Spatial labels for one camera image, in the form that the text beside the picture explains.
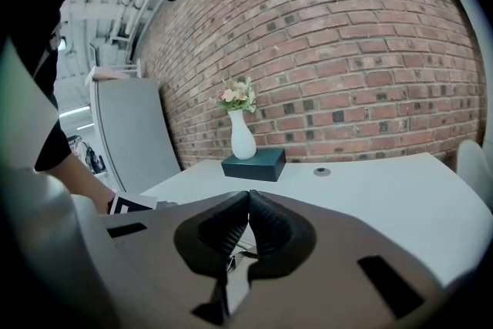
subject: gray panel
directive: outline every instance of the gray panel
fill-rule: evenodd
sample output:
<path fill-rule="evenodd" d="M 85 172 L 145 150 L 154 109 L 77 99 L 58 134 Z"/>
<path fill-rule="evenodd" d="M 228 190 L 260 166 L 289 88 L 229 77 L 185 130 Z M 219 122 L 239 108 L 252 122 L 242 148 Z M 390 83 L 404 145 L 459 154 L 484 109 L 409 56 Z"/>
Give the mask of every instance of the gray panel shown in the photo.
<path fill-rule="evenodd" d="M 102 138 L 126 192 L 141 193 L 179 173 L 153 79 L 97 84 Z"/>

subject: black slot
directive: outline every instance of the black slot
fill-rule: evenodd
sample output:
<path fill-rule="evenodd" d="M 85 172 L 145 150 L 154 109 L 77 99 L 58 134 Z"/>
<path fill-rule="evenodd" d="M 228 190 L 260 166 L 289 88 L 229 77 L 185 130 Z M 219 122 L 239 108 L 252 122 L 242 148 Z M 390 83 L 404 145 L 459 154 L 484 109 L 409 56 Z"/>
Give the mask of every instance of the black slot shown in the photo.
<path fill-rule="evenodd" d="M 408 315 L 424 303 L 424 299 L 382 257 L 364 257 L 357 263 L 397 319 Z"/>
<path fill-rule="evenodd" d="M 111 238 L 114 239 L 115 237 L 126 236 L 127 234 L 132 234 L 145 229 L 147 229 L 147 226 L 143 223 L 131 223 L 130 225 L 123 225 L 122 227 L 112 227 L 107 230 Z"/>

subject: white vase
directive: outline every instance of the white vase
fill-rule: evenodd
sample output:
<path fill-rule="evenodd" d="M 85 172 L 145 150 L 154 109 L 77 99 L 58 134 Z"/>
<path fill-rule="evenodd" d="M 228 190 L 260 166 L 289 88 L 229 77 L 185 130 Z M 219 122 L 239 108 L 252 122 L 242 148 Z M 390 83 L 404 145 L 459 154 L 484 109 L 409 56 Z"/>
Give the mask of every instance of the white vase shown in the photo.
<path fill-rule="evenodd" d="M 231 118 L 231 149 L 238 159 L 249 159 L 257 152 L 257 144 L 243 119 L 243 110 L 229 111 Z"/>

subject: ceiling light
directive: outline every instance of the ceiling light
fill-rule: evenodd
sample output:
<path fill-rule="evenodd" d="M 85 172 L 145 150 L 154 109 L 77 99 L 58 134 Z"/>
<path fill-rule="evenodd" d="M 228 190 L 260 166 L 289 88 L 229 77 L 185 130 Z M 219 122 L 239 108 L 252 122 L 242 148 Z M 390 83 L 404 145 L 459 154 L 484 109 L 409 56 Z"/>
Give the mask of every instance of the ceiling light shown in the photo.
<path fill-rule="evenodd" d="M 59 44 L 59 51 L 63 51 L 67 46 L 67 43 L 65 42 L 65 39 L 60 40 Z"/>
<path fill-rule="evenodd" d="M 80 109 L 74 109 L 74 110 L 70 110 L 70 111 L 67 111 L 67 112 L 62 112 L 62 114 L 60 114 L 60 118 L 63 118 L 64 116 L 71 116 L 72 114 L 76 114 L 78 112 L 86 111 L 86 110 L 89 110 L 89 109 L 90 109 L 89 106 L 85 106 L 85 107 L 81 107 Z"/>
<path fill-rule="evenodd" d="M 79 128 L 77 128 L 77 130 L 82 130 L 82 129 L 85 129 L 85 128 L 90 128 L 91 126 L 94 126 L 94 124 L 93 123 L 90 123 L 89 125 L 80 126 Z"/>

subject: tissue box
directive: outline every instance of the tissue box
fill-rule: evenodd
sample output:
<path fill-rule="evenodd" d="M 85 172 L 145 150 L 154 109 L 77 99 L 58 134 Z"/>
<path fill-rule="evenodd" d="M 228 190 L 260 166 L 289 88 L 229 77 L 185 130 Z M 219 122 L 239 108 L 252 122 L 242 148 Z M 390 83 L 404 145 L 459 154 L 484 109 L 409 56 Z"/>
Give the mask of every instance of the tissue box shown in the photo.
<path fill-rule="evenodd" d="M 286 153 L 282 148 L 258 149 L 253 158 L 241 160 L 232 155 L 221 162 L 226 177 L 274 182 L 285 164 Z"/>

